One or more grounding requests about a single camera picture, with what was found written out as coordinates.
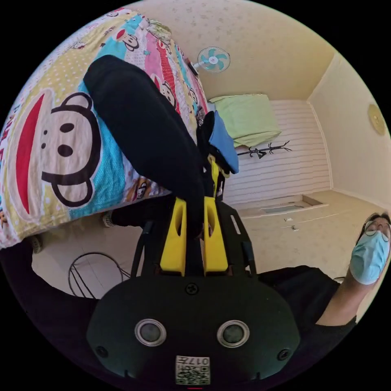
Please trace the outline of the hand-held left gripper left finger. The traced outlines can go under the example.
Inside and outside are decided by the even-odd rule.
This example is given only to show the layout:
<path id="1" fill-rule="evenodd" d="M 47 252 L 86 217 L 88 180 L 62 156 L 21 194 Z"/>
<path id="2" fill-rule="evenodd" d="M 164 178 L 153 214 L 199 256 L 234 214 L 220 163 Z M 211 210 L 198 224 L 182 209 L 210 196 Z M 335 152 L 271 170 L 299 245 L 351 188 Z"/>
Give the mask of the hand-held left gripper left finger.
<path id="1" fill-rule="evenodd" d="M 187 247 L 187 206 L 186 202 L 176 198 L 163 252 L 160 268 L 165 273 L 185 275 Z"/>

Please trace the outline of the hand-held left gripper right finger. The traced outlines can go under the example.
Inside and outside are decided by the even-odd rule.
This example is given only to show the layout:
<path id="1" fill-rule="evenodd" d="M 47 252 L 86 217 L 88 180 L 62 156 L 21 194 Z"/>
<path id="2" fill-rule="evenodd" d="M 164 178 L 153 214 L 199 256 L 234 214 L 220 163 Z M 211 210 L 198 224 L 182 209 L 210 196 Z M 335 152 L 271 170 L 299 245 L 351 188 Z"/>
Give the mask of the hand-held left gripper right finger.
<path id="1" fill-rule="evenodd" d="M 225 273 L 228 260 L 220 227 L 216 202 L 213 197 L 204 198 L 204 273 Z"/>

